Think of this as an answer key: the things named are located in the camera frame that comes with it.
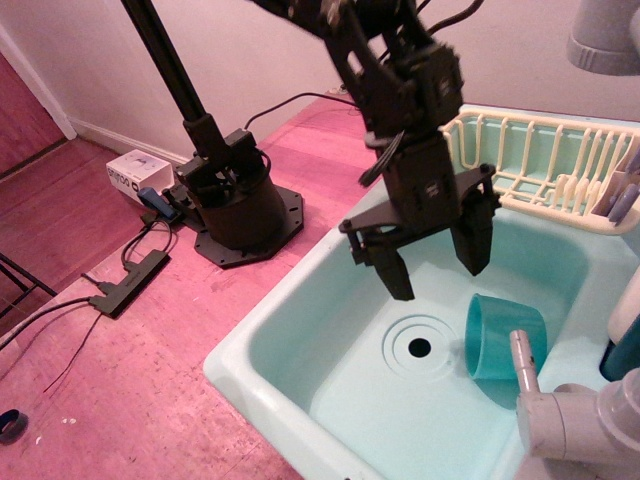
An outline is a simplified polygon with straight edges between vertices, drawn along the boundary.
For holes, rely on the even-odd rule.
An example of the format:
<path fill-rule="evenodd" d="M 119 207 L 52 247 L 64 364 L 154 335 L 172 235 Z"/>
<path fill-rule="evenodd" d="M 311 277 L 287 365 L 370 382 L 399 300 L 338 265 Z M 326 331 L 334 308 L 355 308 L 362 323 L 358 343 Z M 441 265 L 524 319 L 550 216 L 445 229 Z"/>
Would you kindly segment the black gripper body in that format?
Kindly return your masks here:
<path fill-rule="evenodd" d="M 469 194 L 497 195 L 492 185 L 495 173 L 492 164 L 455 172 L 440 133 L 414 143 L 396 136 L 360 178 L 366 184 L 381 177 L 388 199 L 343 221 L 339 230 L 350 245 L 352 234 L 360 240 L 378 234 L 392 237 L 398 249 L 444 230 L 451 232 Z"/>

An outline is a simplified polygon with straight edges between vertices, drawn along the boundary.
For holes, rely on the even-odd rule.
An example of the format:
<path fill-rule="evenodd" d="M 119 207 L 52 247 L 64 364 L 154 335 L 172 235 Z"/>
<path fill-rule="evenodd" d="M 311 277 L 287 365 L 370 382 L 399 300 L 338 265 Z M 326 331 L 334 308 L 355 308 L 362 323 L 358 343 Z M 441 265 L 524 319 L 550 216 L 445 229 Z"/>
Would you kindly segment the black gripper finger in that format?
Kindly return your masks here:
<path fill-rule="evenodd" d="M 473 276 L 489 264 L 493 238 L 493 218 L 498 196 L 473 191 L 462 204 L 462 215 L 451 227 L 458 260 Z"/>
<path fill-rule="evenodd" d="M 375 268 L 376 273 L 395 300 L 415 298 L 409 273 L 398 253 L 398 245 L 387 235 L 365 235 L 362 240 L 351 235 L 351 253 L 356 264 Z"/>

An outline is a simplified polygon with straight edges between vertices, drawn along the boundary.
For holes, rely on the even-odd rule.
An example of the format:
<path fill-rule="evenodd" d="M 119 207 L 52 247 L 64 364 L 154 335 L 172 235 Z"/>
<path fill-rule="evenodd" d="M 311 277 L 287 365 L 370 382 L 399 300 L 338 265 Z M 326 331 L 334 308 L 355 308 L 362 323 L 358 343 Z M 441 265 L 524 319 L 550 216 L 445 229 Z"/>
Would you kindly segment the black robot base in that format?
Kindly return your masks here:
<path fill-rule="evenodd" d="M 273 183 L 270 157 L 251 132 L 225 138 L 231 163 L 216 169 L 200 156 L 176 170 L 186 200 L 199 217 L 195 250 L 222 269 L 272 258 L 304 227 L 303 197 Z"/>

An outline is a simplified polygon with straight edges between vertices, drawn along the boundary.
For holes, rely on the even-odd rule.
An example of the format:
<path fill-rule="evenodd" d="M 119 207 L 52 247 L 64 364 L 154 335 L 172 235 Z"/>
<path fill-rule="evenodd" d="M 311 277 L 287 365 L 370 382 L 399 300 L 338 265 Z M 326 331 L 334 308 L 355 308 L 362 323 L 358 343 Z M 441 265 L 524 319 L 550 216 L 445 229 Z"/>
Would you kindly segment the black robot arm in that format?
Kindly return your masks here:
<path fill-rule="evenodd" d="M 300 197 L 273 183 L 270 161 L 249 132 L 220 132 L 153 4 L 124 7 L 195 148 L 177 177 L 202 223 L 198 251 L 224 268 L 273 256 L 302 227 Z M 388 198 L 341 223 L 354 261 L 373 267 L 393 298 L 408 301 L 414 293 L 399 249 L 449 230 L 459 261 L 480 273 L 499 207 L 496 169 L 453 168 L 442 133 L 463 102 L 453 49 L 433 38 L 412 1 L 266 1 L 263 8 L 324 42 L 362 115 L 376 160 L 360 183 L 382 179 Z"/>

